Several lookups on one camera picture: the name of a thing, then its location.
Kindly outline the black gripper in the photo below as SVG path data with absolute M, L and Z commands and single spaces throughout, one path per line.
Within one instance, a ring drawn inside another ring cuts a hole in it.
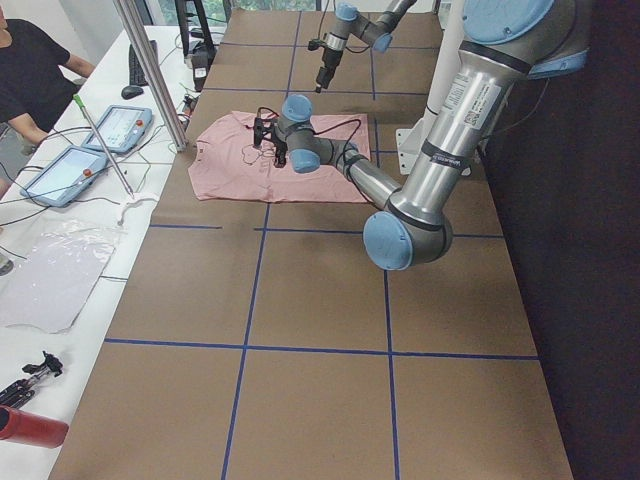
M 277 137 L 272 139 L 272 143 L 275 147 L 275 156 L 274 156 L 274 167 L 275 168 L 284 168 L 286 166 L 286 154 L 288 153 L 288 145 L 284 140 L 281 140 Z
M 319 69 L 316 77 L 315 92 L 321 93 L 326 86 L 326 75 L 334 75 L 336 69 L 340 65 L 343 51 L 325 47 L 322 55 L 323 65 Z

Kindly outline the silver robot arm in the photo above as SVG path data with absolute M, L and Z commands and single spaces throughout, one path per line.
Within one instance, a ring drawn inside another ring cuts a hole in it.
M 313 129 L 312 105 L 288 97 L 280 114 L 256 120 L 256 142 L 270 141 L 278 165 L 298 173 L 335 167 L 377 207 L 365 223 L 369 258 L 384 270 L 435 261 L 453 234 L 444 206 L 478 144 L 495 123 L 512 86 L 581 69 L 589 50 L 589 1 L 456 1 L 449 10 L 439 63 L 458 70 L 449 89 L 415 125 L 413 166 L 397 182 L 347 140 L 324 139 Z
M 322 65 L 315 80 L 315 92 L 321 93 L 329 88 L 350 36 L 359 39 L 374 51 L 385 52 L 392 41 L 392 32 L 414 4 L 415 1 L 411 0 L 392 1 L 376 21 L 371 21 L 356 6 L 348 2 L 338 3 L 334 8 L 333 27 L 323 38 L 315 38 L 308 43 L 309 51 L 323 51 Z

